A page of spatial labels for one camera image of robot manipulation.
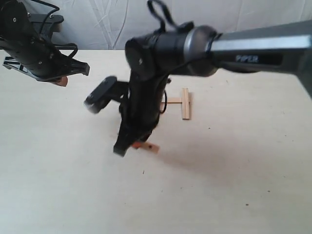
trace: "white table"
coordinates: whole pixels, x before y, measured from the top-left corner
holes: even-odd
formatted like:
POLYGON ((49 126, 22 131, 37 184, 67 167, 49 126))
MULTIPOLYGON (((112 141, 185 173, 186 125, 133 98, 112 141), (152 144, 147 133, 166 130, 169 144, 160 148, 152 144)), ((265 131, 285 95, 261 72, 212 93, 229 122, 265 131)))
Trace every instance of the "white table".
POLYGON ((83 106, 123 51, 80 51, 89 77, 66 88, 0 68, 1 234, 310 234, 312 102, 293 76, 173 77, 192 120, 169 105, 158 155, 113 154, 118 105, 83 106))

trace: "white fabric backdrop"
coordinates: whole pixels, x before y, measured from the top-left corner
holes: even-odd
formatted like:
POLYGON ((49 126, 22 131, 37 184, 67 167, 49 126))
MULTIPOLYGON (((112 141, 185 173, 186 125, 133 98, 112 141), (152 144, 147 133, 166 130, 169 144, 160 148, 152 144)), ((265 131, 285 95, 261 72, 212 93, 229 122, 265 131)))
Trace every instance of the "white fabric backdrop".
MULTIPOLYGON (((123 49, 127 39, 156 29, 146 0, 47 0, 65 17, 56 42, 80 49, 123 49)), ((23 0, 29 12, 49 7, 23 0)), ((222 32, 312 19, 312 0, 164 0, 177 23, 194 20, 222 32)))

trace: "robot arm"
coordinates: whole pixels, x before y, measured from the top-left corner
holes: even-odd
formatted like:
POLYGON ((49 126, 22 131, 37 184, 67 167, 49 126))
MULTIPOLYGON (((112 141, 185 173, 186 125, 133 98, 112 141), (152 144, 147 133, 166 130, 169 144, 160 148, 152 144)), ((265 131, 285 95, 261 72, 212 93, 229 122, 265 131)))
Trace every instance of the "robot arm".
POLYGON ((127 41, 130 82, 108 77, 85 101, 95 114, 111 100, 120 103, 116 154, 124 156, 133 143, 146 141, 157 126, 168 75, 208 77, 219 68, 294 74, 312 97, 312 21, 220 34, 193 22, 177 25, 160 0, 148 0, 147 5, 160 28, 127 41), (165 19, 156 13, 154 3, 160 5, 165 19), (166 22, 173 31, 166 30, 166 22))
POLYGON ((89 75, 89 65, 73 59, 78 48, 75 44, 54 45, 52 34, 64 21, 62 16, 53 16, 58 7, 40 0, 32 0, 54 7, 48 15, 30 15, 23 3, 17 0, 0 1, 0 49, 5 50, 3 65, 15 69, 37 81, 67 85, 67 76, 89 75), (69 56, 59 49, 73 49, 69 56))

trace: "white wall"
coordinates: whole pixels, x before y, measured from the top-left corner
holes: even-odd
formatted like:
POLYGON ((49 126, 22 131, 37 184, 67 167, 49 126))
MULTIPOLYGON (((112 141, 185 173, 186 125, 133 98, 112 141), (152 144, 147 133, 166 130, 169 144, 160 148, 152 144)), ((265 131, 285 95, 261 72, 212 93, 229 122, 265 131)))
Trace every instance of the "white wall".
MULTIPOLYGON (((149 33, 158 23, 146 0, 48 0, 65 17, 57 42, 80 49, 123 49, 127 39, 149 33)), ((23 0, 30 12, 49 7, 23 0)), ((164 0, 177 23, 194 20, 222 32, 312 19, 312 0, 164 0)))

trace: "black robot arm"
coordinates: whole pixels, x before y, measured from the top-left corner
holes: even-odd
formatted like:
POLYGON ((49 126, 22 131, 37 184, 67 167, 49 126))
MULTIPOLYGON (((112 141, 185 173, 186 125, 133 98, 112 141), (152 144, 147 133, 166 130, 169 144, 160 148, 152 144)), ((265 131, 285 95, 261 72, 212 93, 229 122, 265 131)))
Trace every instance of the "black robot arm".
POLYGON ((0 1, 0 49, 10 55, 3 65, 37 81, 60 86, 67 85, 67 76, 89 75, 89 65, 73 59, 78 51, 75 44, 55 45, 51 42, 52 34, 64 21, 62 16, 52 15, 59 8, 40 0, 32 1, 54 9, 47 15, 31 15, 17 0, 0 1), (61 49, 72 49, 73 52, 66 56, 61 49))
POLYGON ((149 138, 159 121, 168 75, 208 77, 219 68, 245 74, 294 74, 312 97, 312 21, 222 34, 210 26, 195 27, 193 22, 177 25, 160 0, 148 0, 147 5, 160 28, 127 41, 130 82, 109 77, 85 101, 93 113, 110 100, 120 103, 115 153, 124 156, 134 142, 149 138), (156 13, 154 3, 165 19, 156 13), (166 23, 172 31, 166 30, 166 23))

